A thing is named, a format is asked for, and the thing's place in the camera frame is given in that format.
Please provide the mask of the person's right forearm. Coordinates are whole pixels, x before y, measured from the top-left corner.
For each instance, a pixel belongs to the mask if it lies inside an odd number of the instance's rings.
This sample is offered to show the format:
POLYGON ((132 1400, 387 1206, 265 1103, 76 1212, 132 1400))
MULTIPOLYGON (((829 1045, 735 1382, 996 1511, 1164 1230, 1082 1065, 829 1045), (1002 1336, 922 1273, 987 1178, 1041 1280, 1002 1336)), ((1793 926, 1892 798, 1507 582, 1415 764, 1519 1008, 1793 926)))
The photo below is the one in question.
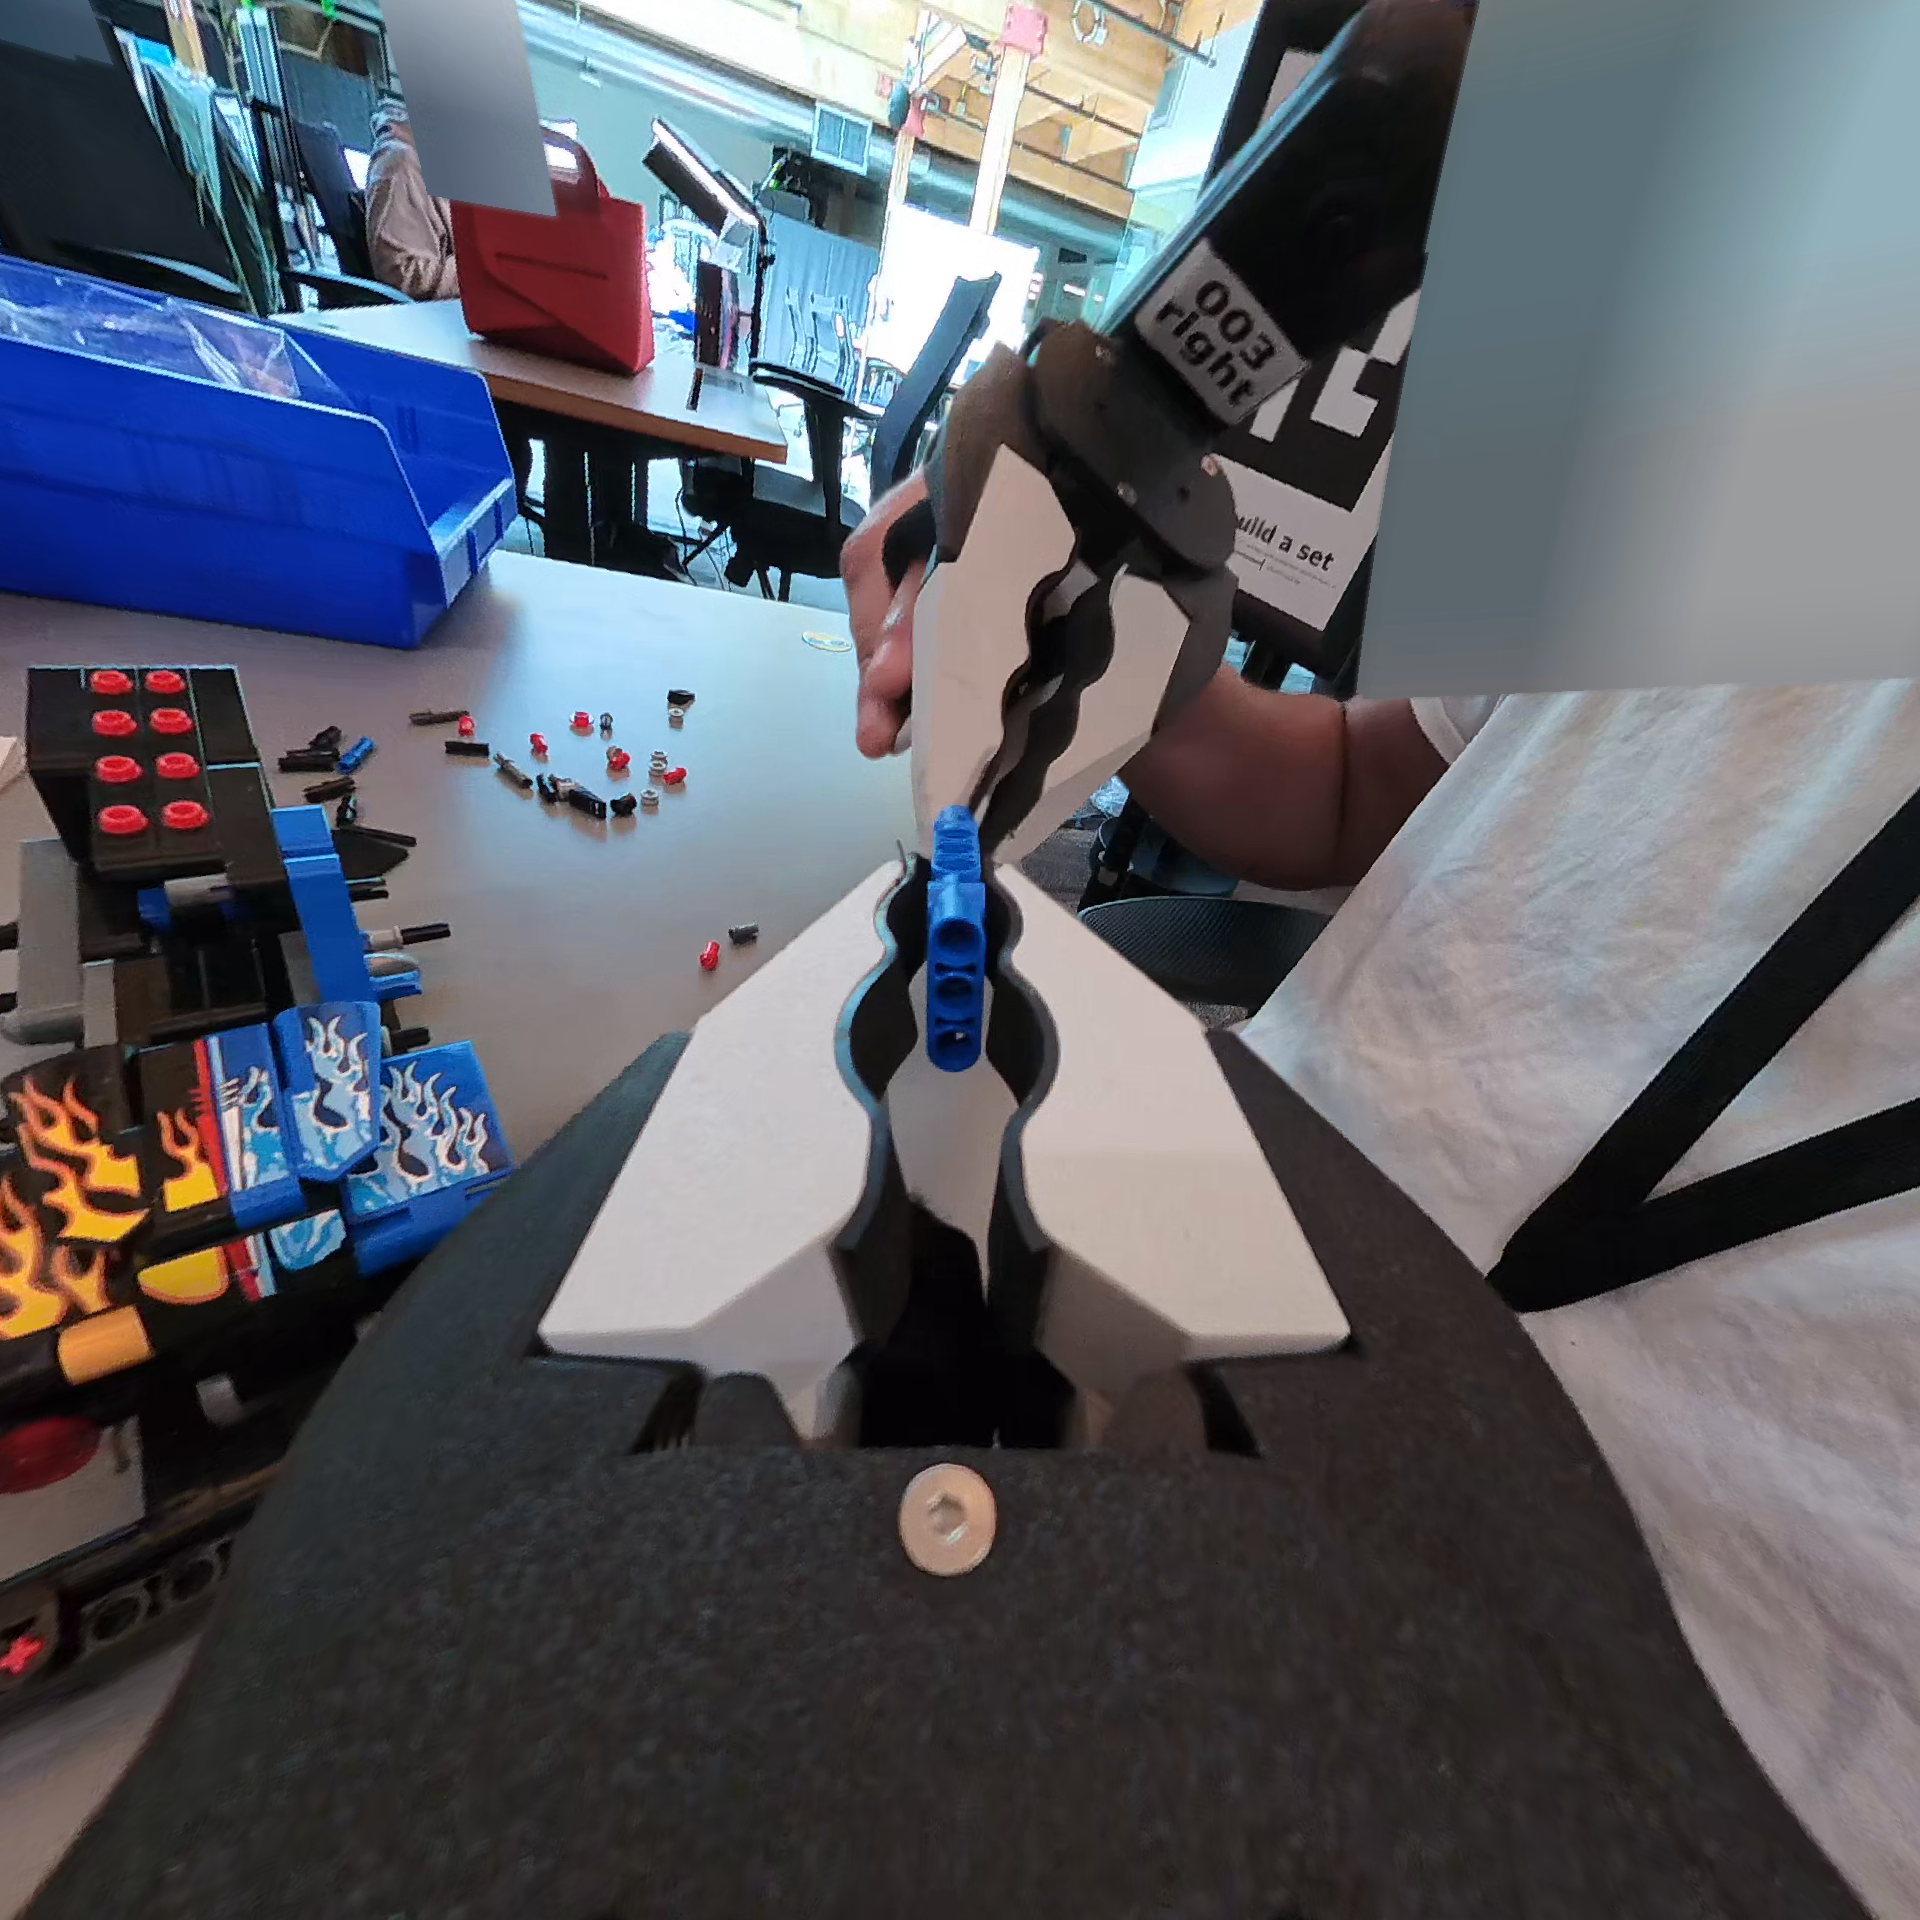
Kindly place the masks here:
POLYGON ((1405 698, 1345 703, 1219 666, 1120 778, 1212 869, 1313 894, 1355 885, 1447 767, 1405 698))

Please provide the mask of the wooden desk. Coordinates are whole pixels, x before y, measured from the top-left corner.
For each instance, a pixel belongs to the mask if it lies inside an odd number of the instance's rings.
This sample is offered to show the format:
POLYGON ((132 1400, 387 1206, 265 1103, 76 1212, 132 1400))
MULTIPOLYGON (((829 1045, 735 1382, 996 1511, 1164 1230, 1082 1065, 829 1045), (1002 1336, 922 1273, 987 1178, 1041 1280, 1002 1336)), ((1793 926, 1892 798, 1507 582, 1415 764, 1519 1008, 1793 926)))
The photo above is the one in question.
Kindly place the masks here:
POLYGON ((289 314, 309 341, 344 338, 477 373, 495 400, 547 416, 613 428, 668 449, 727 455, 781 465, 787 439, 767 390, 745 374, 701 367, 683 342, 657 350, 635 374, 484 342, 455 302, 370 303, 289 314))

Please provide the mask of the blue lego beam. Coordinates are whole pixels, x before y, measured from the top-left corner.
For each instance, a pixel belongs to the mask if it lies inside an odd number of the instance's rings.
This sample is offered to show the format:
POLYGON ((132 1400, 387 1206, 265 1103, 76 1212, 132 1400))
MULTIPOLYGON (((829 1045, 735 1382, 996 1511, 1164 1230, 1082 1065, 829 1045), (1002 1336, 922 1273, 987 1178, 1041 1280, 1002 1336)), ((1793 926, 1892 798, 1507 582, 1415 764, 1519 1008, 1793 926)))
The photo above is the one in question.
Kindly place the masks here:
POLYGON ((945 807, 930 829, 927 885, 927 1056, 941 1071, 978 1063, 987 1008, 987 885, 977 816, 945 807))

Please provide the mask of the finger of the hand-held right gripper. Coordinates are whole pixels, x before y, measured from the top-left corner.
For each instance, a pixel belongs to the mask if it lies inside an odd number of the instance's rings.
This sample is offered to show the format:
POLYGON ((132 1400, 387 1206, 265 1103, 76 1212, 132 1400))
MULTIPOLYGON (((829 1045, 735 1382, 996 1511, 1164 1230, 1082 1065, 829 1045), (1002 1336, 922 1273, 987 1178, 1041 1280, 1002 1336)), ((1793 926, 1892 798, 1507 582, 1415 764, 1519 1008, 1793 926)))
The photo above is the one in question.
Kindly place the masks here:
POLYGON ((1162 582, 1119 568, 1045 621, 981 789, 977 825, 994 865, 1024 862, 1151 738, 1188 638, 1162 582))
POLYGON ((1074 529, 1045 473, 993 456, 956 560, 929 566, 914 613, 909 791, 919 831, 963 809, 981 831, 1053 831, 1076 807, 1073 735, 1089 690, 1089 634, 1052 634, 1041 688, 1033 613, 1073 575, 1074 529))

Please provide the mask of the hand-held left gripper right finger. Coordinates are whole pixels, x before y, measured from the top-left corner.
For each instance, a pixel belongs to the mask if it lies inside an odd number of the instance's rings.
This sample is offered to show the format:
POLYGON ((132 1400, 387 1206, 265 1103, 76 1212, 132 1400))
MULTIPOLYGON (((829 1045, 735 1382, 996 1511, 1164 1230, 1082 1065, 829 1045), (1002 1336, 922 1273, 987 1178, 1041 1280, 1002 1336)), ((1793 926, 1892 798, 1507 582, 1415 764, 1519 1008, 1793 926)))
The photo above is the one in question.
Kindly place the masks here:
POLYGON ((1019 870, 987 1065, 1000 1141, 987 1306, 1017 1370, 1066 1390, 1096 1445, 1136 1394, 1197 1365, 1336 1353, 1345 1313, 1212 1034, 1019 870))

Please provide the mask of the red tote bag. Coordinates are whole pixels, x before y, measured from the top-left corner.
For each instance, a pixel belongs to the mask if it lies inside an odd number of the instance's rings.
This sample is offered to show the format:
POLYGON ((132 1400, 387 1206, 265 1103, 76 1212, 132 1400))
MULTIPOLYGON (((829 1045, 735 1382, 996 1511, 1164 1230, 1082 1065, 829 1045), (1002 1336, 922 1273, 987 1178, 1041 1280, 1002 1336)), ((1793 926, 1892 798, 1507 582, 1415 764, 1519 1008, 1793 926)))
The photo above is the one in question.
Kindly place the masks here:
POLYGON ((548 161, 548 214, 450 204, 467 326, 495 344, 632 376, 657 359, 645 207, 608 192, 576 136, 544 136, 568 160, 548 161))

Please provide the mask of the black office chair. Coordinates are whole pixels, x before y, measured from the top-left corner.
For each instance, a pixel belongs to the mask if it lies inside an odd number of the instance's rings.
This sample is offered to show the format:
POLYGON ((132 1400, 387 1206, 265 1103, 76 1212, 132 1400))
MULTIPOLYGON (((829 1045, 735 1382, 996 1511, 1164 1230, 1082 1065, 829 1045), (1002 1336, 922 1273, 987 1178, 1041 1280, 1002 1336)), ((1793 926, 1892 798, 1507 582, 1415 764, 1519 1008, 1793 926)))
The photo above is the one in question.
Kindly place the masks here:
MULTIPOLYGON (((922 431, 945 407, 971 344, 986 335, 1000 285, 994 271, 954 280, 929 341, 871 424, 868 477, 876 496, 912 473, 922 431)), ((756 582, 763 597, 787 600, 796 578, 835 575, 858 524, 843 480, 843 442, 861 412, 851 396, 794 367, 760 359, 751 374, 760 386, 801 400, 812 474, 713 455, 685 458, 681 502, 708 527, 689 558, 729 537, 727 582, 756 582)))

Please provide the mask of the flame-printed lego car model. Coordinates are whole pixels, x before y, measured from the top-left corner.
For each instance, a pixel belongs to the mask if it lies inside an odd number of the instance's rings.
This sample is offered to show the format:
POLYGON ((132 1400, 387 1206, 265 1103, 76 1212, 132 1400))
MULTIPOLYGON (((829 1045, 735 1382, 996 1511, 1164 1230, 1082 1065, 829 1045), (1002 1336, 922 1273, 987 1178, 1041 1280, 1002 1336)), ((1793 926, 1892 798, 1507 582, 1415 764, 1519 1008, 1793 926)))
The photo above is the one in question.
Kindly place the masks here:
POLYGON ((4 1718, 199 1620, 316 1396, 514 1168, 236 670, 36 663, 2 1151, 4 1718))

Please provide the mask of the dark mesh office chair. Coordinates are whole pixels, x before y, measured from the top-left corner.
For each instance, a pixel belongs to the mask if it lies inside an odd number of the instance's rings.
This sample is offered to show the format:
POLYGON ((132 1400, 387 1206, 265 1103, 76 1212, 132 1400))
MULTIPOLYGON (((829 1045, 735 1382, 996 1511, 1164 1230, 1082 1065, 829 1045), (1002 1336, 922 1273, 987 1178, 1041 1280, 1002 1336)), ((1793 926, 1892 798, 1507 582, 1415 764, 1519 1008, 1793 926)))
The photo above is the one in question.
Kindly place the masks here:
POLYGON ((202 213, 120 54, 4 44, 2 252, 253 319, 276 308, 276 285, 258 294, 202 213))

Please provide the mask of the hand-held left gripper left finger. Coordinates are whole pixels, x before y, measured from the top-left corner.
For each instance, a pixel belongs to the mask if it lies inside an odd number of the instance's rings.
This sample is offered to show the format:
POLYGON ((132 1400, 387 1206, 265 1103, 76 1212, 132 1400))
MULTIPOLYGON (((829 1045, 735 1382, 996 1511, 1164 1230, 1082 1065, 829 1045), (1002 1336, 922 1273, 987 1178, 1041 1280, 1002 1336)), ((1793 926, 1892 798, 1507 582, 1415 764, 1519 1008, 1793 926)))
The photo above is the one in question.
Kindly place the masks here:
POLYGON ((760 1375, 801 1440, 832 1431, 860 1329, 829 1247, 874 1145, 835 1039, 904 878, 876 869, 693 1025, 544 1309, 551 1353, 760 1375))

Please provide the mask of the white task sign board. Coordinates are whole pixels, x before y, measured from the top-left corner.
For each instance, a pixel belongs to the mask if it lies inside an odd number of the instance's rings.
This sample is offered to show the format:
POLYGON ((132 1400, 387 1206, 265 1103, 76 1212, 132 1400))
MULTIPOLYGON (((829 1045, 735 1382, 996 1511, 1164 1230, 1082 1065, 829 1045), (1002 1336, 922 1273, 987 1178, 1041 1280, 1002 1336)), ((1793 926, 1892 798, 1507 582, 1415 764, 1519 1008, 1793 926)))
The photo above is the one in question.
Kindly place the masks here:
MULTIPOLYGON (((1251 13, 1208 181, 1287 102, 1355 10, 1297 2, 1251 13)), ((1221 445, 1239 590, 1315 632, 1354 593, 1375 552, 1417 303, 1408 294, 1307 366, 1221 445)))

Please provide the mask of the tilted dark monitor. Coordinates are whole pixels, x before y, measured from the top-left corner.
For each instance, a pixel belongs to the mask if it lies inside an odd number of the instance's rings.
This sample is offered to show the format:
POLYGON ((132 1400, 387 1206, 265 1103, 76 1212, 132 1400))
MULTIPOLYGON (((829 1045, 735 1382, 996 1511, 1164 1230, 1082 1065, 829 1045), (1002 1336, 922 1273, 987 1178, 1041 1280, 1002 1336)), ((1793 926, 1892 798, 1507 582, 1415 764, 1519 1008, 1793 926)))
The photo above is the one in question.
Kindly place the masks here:
POLYGON ((645 164, 715 237, 739 244, 763 242, 767 226, 751 188, 660 117, 652 120, 645 164))

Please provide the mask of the scattered small lego pieces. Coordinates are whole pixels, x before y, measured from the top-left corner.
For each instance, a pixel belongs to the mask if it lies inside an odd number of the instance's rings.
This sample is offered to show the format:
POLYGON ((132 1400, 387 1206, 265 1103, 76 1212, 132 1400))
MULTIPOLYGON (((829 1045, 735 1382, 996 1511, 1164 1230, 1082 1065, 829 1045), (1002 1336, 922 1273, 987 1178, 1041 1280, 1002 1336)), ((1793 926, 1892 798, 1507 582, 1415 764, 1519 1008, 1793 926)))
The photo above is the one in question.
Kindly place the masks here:
MULTIPOLYGON (((415 708, 408 712, 408 726, 443 734, 441 748, 450 760, 484 764, 492 777, 514 796, 536 798, 544 809, 576 812, 589 823, 628 821, 653 812, 664 792, 680 792, 689 778, 685 764, 668 749, 635 757, 617 735, 613 711, 579 708, 565 721, 571 740, 600 751, 596 775, 608 791, 559 767, 556 748, 540 728, 529 734, 522 757, 495 748, 480 735, 467 703, 415 708)), ((373 831, 359 807, 359 786, 375 754, 373 735, 348 735, 344 726, 324 726, 306 743, 282 751, 274 773, 297 778, 304 801, 331 809, 337 831, 373 831)))

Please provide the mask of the blue plastic bin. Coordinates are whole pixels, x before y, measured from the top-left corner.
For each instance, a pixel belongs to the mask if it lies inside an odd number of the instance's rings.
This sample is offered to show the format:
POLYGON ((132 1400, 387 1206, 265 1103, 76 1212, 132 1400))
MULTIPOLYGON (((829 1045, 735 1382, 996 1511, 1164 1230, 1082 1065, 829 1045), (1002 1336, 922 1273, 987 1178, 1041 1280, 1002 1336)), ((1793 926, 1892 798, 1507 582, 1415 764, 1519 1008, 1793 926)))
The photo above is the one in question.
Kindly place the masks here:
POLYGON ((2 588, 417 648, 520 513, 489 390, 274 325, 351 412, 2 338, 2 588))

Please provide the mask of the person's right hand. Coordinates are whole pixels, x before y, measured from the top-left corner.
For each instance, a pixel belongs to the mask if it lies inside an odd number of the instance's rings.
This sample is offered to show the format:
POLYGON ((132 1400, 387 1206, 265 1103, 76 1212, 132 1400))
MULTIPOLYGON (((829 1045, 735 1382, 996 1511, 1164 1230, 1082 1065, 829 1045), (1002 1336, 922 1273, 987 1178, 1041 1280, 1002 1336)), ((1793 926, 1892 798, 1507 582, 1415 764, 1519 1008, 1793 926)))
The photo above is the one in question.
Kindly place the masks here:
POLYGON ((884 543, 895 525, 914 519, 927 502, 927 473, 914 468, 876 496, 840 554, 858 665, 855 748, 871 760, 899 751, 914 686, 914 618, 929 575, 929 560, 916 560, 901 568, 897 582, 884 565, 884 543))

